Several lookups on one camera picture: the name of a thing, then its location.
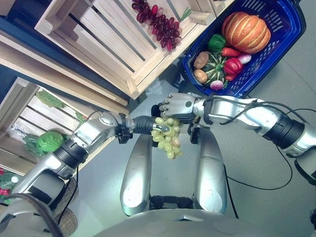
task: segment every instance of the red bell pepper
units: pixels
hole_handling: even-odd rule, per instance
[[[243,65],[237,58],[230,58],[224,64],[224,72],[229,75],[237,75],[241,72]]]
[[[237,74],[235,75],[226,75],[225,80],[226,81],[233,81],[237,77]]]
[[[222,49],[222,56],[224,57],[238,57],[240,54],[241,52],[233,48],[224,47]]]

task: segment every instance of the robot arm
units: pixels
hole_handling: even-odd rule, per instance
[[[315,156],[302,156],[307,150],[316,148],[316,127],[290,119],[263,100],[232,96],[196,99],[188,94],[171,93],[159,109],[162,116],[178,117],[184,123],[192,122],[198,116],[207,124],[234,121],[245,129],[254,130],[279,146],[289,157],[296,157],[298,171],[311,184],[316,184]]]

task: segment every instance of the blue basket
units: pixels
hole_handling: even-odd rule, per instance
[[[207,50],[207,43],[215,33],[221,33],[222,23],[231,13],[244,11],[264,19],[271,31],[271,39],[260,52],[253,54],[242,72],[228,83],[226,89],[213,91],[197,81],[193,74],[193,62],[198,54]],[[235,0],[192,44],[182,63],[183,76],[205,95],[231,95],[238,98],[248,94],[278,63],[306,29],[306,22],[298,0]]]

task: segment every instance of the pumpkin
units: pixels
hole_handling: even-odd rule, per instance
[[[264,20],[245,12],[234,12],[222,25],[222,35],[227,44],[245,53],[262,50],[271,38],[271,32]]]

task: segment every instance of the green bell pepper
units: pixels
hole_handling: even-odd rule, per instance
[[[220,34],[214,34],[208,42],[208,50],[211,52],[221,51],[226,44],[226,40]]]

